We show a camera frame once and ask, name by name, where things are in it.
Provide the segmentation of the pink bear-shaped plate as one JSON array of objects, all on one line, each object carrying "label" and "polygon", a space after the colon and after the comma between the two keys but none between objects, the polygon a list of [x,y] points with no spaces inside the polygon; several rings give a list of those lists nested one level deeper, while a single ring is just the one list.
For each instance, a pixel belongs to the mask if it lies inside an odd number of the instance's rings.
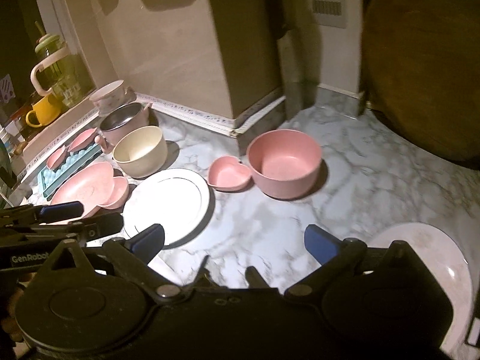
[{"label": "pink bear-shaped plate", "polygon": [[80,202],[84,207],[81,217],[87,218],[99,209],[120,208],[128,193],[128,180],[124,176],[115,176],[113,166],[101,162],[87,166],[67,180],[55,192],[50,204]]}]

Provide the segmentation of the large pink bowl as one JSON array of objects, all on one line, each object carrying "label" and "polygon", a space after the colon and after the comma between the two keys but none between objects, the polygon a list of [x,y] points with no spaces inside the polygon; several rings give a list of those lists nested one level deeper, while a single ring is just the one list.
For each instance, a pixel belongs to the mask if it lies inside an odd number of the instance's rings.
[{"label": "large pink bowl", "polygon": [[252,178],[266,195],[293,200],[306,195],[320,173],[322,149],[306,133],[277,129],[256,137],[247,147]]}]

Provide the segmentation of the pink heart-shaped dish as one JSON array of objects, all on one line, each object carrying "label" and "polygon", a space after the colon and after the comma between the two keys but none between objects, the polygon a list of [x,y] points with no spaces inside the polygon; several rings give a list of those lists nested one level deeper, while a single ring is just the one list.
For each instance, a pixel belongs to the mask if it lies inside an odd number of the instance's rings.
[{"label": "pink heart-shaped dish", "polygon": [[238,192],[251,181],[251,170],[233,156],[217,158],[208,169],[208,185],[220,192]]}]

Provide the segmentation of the blue ice cube tray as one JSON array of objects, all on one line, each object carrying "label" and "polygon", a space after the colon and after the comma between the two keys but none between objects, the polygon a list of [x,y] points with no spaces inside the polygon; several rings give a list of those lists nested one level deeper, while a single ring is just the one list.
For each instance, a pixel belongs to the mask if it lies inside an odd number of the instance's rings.
[{"label": "blue ice cube tray", "polygon": [[69,153],[64,162],[56,170],[50,170],[45,166],[37,175],[37,183],[41,187],[44,198],[52,199],[56,190],[71,176],[89,165],[99,155],[101,148],[97,144],[91,144],[87,148],[75,153]]}]

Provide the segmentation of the pink leaf dish near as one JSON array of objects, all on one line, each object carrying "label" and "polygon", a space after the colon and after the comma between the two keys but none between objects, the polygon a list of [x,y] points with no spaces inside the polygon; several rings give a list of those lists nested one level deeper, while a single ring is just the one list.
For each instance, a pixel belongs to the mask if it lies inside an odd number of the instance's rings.
[{"label": "pink leaf dish near", "polygon": [[67,147],[65,145],[62,145],[58,148],[58,150],[55,150],[55,152],[49,156],[46,161],[46,167],[52,171],[56,170],[64,163],[67,154]]}]

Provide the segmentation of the pink leaf dish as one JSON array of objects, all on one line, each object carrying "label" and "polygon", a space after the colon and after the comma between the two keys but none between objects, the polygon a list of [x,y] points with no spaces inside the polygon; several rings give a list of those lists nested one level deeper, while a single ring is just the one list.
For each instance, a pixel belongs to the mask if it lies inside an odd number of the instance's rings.
[{"label": "pink leaf dish", "polygon": [[89,128],[81,133],[79,133],[72,143],[67,148],[67,151],[71,154],[79,152],[89,145],[91,145],[95,141],[95,137],[97,136],[97,128],[92,127]]},{"label": "pink leaf dish", "polygon": [[58,150],[55,150],[55,152],[49,156],[46,161],[46,167],[52,171],[56,170],[64,163],[67,154],[67,147],[65,145],[62,145],[58,148]]}]

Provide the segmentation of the white round plate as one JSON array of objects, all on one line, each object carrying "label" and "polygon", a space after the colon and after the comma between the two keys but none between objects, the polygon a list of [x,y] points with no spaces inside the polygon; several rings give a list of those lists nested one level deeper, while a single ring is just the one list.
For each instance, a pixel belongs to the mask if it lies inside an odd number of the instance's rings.
[{"label": "white round plate", "polygon": [[188,169],[168,169],[140,183],[123,209],[130,237],[152,224],[165,233],[166,246],[180,242],[202,223],[210,205],[210,189],[202,176]]}]

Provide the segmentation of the cream bowl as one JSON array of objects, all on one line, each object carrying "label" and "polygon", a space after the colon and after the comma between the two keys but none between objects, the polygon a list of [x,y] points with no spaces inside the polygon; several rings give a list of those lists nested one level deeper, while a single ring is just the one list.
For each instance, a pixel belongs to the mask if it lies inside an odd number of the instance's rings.
[{"label": "cream bowl", "polygon": [[112,155],[124,174],[141,179],[160,170],[167,160],[168,147],[162,129],[151,125],[123,137]]}]

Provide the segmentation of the pink leaf dish far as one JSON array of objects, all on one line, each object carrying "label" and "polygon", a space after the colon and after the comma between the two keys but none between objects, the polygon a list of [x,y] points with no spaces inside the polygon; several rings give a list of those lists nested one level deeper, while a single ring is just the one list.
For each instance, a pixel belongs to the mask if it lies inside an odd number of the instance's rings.
[{"label": "pink leaf dish far", "polygon": [[71,154],[79,152],[89,145],[91,145],[95,141],[95,137],[97,136],[97,128],[92,127],[89,128],[81,133],[79,133],[72,143],[67,148],[67,151]]}]

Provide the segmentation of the white plate at right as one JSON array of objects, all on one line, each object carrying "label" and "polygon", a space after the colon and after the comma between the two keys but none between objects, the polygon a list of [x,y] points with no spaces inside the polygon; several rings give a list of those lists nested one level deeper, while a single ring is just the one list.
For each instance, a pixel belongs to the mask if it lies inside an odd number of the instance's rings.
[{"label": "white plate at right", "polygon": [[464,255],[450,236],[426,223],[391,226],[374,236],[368,245],[386,248],[394,241],[408,242],[451,301],[453,319],[441,350],[455,359],[473,309],[473,282]]}]

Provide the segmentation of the pink pot with steel interior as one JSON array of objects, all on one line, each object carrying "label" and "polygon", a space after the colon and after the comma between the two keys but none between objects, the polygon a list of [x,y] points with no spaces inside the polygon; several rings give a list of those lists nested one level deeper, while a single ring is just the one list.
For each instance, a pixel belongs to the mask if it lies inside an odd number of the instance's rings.
[{"label": "pink pot with steel interior", "polygon": [[150,103],[140,102],[131,102],[116,108],[100,123],[95,143],[103,153],[111,153],[126,135],[149,125],[150,110]]}]

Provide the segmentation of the yellow mug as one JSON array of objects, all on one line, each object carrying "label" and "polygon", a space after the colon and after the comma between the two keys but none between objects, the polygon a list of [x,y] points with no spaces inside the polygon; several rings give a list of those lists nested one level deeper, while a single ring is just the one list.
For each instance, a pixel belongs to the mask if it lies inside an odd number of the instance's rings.
[{"label": "yellow mug", "polygon": [[54,94],[48,94],[32,106],[25,116],[25,122],[31,128],[43,128],[54,122],[61,113],[61,102]]}]

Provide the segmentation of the white floral ceramic bowl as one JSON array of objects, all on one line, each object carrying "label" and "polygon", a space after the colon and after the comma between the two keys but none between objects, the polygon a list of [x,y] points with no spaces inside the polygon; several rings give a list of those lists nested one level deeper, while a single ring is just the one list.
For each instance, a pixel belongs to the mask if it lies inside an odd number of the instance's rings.
[{"label": "white floral ceramic bowl", "polygon": [[89,95],[99,116],[107,116],[116,108],[136,100],[133,89],[124,80],[115,80]]}]

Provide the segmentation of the green glass pitcher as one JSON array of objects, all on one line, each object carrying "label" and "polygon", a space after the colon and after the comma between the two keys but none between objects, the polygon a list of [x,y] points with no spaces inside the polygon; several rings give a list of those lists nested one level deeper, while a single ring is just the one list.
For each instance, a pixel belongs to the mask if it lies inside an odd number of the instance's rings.
[{"label": "green glass pitcher", "polygon": [[73,108],[94,88],[84,61],[60,35],[47,33],[38,21],[35,26],[41,37],[35,46],[38,63],[30,73],[33,88],[40,96],[54,94],[66,108]]}]

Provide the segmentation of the round wooden cutting board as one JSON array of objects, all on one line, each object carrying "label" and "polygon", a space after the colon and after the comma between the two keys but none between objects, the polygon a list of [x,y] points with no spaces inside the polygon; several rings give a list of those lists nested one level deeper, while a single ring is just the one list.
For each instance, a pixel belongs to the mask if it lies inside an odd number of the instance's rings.
[{"label": "round wooden cutting board", "polygon": [[371,0],[362,61],[394,131],[450,161],[479,160],[479,0]]}]

